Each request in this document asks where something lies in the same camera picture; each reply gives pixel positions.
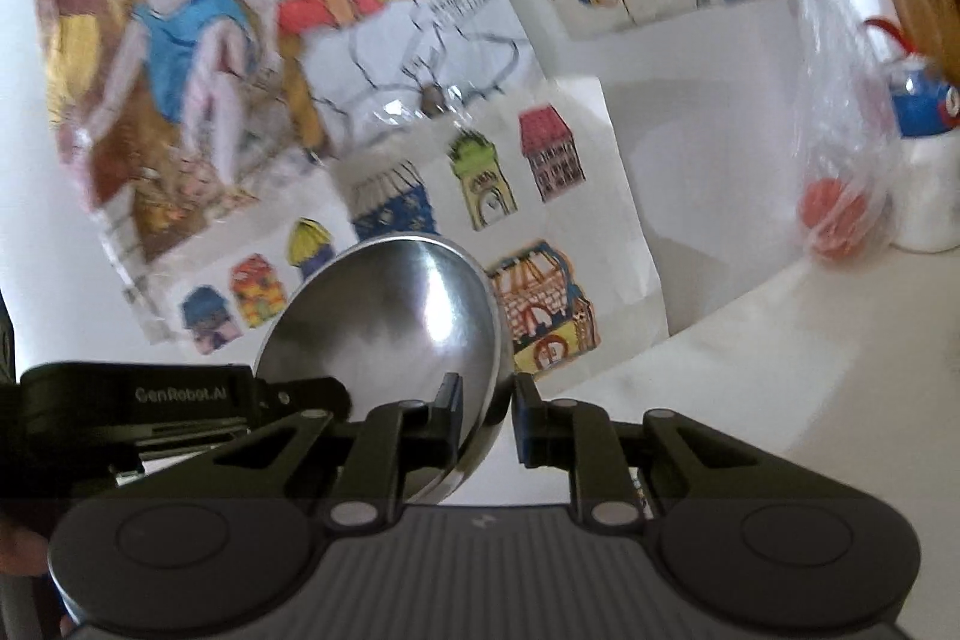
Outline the coloured houses drawing sheet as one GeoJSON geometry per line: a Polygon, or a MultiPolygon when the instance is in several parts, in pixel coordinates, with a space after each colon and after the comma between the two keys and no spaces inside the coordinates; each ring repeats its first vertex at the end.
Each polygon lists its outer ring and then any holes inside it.
{"type": "Polygon", "coordinates": [[[342,161],[286,161],[251,208],[151,266],[135,312],[148,339],[194,359],[251,357],[322,266],[400,232],[482,266],[528,374],[573,385],[667,333],[607,101],[585,76],[391,120],[342,161]]]}

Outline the clear plastic bag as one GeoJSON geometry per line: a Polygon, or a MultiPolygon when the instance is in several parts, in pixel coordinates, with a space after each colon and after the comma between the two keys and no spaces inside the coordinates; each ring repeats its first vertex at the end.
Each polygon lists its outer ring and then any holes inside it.
{"type": "Polygon", "coordinates": [[[895,232],[898,128],[887,78],[851,0],[791,0],[791,11],[800,47],[797,238],[805,255],[822,265],[861,265],[889,247],[895,232]],[[866,243],[852,260],[828,262],[807,248],[800,198],[807,185],[827,177],[850,182],[869,202],[866,243]]]}

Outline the red round object in bag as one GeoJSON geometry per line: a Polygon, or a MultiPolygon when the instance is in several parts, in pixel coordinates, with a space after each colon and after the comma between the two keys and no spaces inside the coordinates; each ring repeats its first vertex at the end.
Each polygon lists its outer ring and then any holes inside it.
{"type": "Polygon", "coordinates": [[[828,262],[861,255],[869,230],[869,202],[848,181],[827,177],[807,185],[799,202],[800,224],[807,230],[807,248],[828,262]]]}

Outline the girl colouring drawing sheet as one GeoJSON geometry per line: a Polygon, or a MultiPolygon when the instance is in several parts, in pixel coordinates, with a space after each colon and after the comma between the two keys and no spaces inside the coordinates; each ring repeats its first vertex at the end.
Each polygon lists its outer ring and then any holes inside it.
{"type": "Polygon", "coordinates": [[[443,99],[534,78],[509,0],[36,0],[60,156],[110,263],[205,263],[213,227],[443,99]]]}

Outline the white bottle with blue cap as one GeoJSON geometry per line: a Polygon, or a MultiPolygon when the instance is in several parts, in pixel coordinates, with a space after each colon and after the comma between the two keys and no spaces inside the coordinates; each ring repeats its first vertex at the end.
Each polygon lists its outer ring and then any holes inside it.
{"type": "Polygon", "coordinates": [[[884,64],[900,131],[893,243],[913,253],[950,252],[958,247],[958,85],[890,19],[873,16],[864,26],[898,49],[884,64]]]}

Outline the large steel bowl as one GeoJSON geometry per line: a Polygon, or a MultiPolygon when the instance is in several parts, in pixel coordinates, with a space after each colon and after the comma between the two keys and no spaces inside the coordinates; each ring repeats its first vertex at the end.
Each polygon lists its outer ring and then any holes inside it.
{"type": "Polygon", "coordinates": [[[416,471],[416,503],[451,497],[487,456],[509,404],[511,339],[485,269],[431,234],[389,234],[340,253],[293,294],[267,331],[256,374],[270,383],[334,377],[352,418],[381,404],[430,401],[462,377],[457,459],[416,471]]]}

